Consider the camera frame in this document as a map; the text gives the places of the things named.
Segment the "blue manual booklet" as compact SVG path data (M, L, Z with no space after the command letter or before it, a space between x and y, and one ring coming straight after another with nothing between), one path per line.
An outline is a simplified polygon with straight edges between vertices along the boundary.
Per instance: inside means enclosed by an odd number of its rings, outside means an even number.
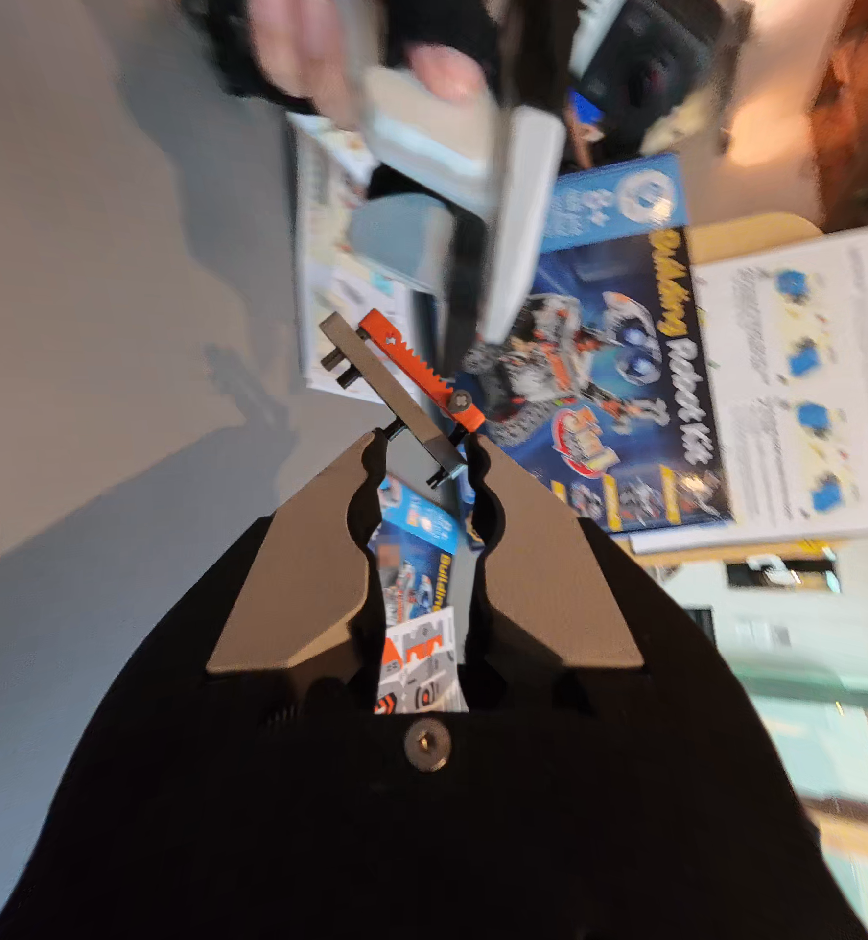
M377 491L381 522L369 541L389 628L448 604L459 529L451 515L386 476Z

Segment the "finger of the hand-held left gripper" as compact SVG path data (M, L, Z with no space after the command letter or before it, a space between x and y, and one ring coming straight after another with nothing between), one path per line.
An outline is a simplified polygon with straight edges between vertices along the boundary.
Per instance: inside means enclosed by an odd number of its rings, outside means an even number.
M478 222L459 223L448 279L441 368L457 371L478 339L499 344L510 333L533 284L545 218L565 142L562 120L518 106L503 112L492 201Z
M454 218L427 194L392 194L364 202L348 225L352 251L381 273L419 292L443 296Z

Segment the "sticker sheet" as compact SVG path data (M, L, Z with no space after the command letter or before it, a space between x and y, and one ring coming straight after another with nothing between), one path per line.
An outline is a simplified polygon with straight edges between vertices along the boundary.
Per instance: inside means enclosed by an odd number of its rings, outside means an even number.
M388 627L374 713L467 710L459 678L453 607Z

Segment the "open instruction booklet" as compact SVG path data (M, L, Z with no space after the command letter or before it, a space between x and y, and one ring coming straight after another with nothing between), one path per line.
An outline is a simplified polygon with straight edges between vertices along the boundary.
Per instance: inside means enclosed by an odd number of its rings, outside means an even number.
M308 388L348 400L381 404L363 380L344 389L322 360L330 343L320 324L339 313L351 327L378 309L407 341L414 340L415 294L404 283L360 260L348 229L365 200L376 168L359 134L340 131L328 119L291 114L295 149L295 275L299 365Z

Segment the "orange toothed rack piece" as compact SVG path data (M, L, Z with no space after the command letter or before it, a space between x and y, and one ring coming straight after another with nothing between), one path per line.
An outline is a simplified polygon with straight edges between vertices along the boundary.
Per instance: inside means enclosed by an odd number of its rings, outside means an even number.
M451 391L459 389L438 374L407 345L400 331L379 310L371 309L358 323L357 334L369 340L393 365L425 394L428 400L449 417L459 430L454 434L462 440L481 429L485 415L474 404L462 415L451 415L447 401Z

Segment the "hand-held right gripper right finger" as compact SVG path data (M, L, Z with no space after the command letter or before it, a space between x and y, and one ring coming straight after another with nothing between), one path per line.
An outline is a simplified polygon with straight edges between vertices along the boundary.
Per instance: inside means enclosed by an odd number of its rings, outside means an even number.
M470 707L592 707L644 659L574 511L487 437L467 444L476 562Z

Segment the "person's left hand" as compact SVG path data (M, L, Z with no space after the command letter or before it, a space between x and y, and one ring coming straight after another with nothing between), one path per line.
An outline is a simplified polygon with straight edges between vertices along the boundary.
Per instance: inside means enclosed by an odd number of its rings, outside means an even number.
M280 92L310 100L346 131L358 126L360 106L347 72L346 35L329 1L248 2L250 35L264 77ZM451 45L412 41L406 61L428 91L462 102L487 85L481 66Z

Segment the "grey desk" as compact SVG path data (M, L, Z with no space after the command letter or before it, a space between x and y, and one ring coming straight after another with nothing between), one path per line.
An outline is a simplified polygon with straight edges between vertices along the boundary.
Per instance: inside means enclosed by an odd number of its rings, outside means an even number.
M0 909L137 646L389 418L300 375L288 143L175 2L0 2Z

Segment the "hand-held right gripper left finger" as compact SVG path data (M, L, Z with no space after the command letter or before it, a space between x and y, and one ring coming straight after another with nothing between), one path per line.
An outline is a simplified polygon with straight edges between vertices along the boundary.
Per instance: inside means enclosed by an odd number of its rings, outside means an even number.
M370 593L367 542L388 441L366 432L274 512L216 645L209 677L273 674L303 699L362 666L353 623Z

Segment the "blue robot kit box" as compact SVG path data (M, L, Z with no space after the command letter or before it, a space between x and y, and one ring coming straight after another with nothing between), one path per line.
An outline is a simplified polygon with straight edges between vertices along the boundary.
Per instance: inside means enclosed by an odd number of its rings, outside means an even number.
M605 532L732 518L678 158L559 178L509 334L456 374L481 433Z

